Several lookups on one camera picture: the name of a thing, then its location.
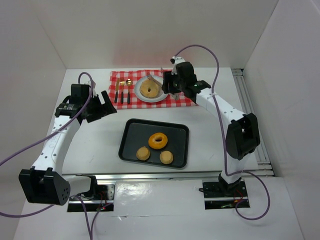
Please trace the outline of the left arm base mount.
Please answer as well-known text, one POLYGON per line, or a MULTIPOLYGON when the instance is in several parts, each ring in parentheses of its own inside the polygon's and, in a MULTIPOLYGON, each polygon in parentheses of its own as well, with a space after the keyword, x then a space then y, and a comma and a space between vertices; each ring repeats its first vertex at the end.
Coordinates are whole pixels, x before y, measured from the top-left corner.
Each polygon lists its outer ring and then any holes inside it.
POLYGON ((114 210, 115 184, 99 184, 95 175, 76 174, 64 177, 70 184, 71 193, 67 211, 112 212, 114 210))

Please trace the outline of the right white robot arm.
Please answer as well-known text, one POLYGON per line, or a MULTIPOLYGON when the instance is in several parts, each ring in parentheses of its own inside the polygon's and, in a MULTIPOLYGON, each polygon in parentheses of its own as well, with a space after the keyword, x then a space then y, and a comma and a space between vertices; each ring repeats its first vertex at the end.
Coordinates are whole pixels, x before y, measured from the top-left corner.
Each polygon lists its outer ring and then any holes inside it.
POLYGON ((226 194, 240 184, 245 165, 260 145, 258 119, 245 114, 217 95, 204 80, 198 80, 194 67, 182 57, 172 58, 173 68, 163 73, 162 90, 183 95, 219 120, 224 166, 218 176, 218 189, 226 194))

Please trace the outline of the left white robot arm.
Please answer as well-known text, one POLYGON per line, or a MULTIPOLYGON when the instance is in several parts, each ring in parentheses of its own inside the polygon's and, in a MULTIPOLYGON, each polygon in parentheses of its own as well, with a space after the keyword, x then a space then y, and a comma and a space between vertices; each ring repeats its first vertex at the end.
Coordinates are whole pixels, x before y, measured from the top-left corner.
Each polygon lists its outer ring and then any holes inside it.
POLYGON ((117 112, 107 92, 102 91, 101 96, 104 103, 89 85, 71 85, 71 94, 55 110, 53 136, 44 144, 31 168, 19 173, 18 179, 28 202, 63 206, 71 196, 83 194, 93 198, 98 194, 95 176, 77 174, 64 178, 62 169, 82 122, 91 123, 117 112))

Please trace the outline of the plain beige bagel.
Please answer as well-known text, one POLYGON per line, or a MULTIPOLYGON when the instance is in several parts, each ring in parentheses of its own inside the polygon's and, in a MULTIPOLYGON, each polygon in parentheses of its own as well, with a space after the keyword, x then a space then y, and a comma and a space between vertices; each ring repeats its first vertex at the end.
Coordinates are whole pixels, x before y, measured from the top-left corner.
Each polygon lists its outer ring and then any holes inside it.
POLYGON ((160 92, 160 86, 153 79, 146 79, 142 82, 139 91, 140 93, 149 99, 156 98, 160 92))

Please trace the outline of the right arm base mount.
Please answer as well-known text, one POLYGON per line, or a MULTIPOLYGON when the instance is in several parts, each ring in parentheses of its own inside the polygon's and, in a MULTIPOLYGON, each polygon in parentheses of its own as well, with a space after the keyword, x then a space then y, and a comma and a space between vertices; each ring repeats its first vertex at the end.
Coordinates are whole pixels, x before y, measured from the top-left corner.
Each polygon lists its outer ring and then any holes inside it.
POLYGON ((230 185, 219 176, 217 181, 205 181, 198 189, 204 197, 206 210, 250 208, 247 186, 241 178, 230 185))

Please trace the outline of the metal tongs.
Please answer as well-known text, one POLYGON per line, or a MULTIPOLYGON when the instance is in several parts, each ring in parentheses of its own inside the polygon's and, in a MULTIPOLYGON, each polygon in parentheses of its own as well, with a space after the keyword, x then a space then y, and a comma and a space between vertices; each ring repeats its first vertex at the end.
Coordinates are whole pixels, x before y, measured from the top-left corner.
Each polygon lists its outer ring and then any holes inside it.
MULTIPOLYGON (((162 88, 162 84, 158 82, 148 71, 146 72, 146 76, 150 81, 153 81, 156 85, 162 88)), ((178 93, 169 93, 169 95, 176 101, 180 99, 180 95, 178 93)))

